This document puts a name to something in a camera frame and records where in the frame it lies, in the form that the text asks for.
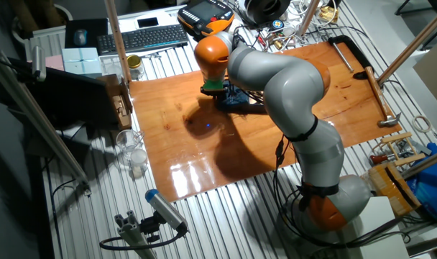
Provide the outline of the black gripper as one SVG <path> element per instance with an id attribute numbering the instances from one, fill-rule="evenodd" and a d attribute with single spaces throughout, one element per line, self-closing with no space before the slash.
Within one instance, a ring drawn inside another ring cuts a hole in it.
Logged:
<path id="1" fill-rule="evenodd" d="M 227 91 L 224 88 L 220 89 L 209 89 L 204 86 L 201 87 L 201 93 L 206 96 L 212 96 L 214 99 L 223 100 L 226 99 Z"/>

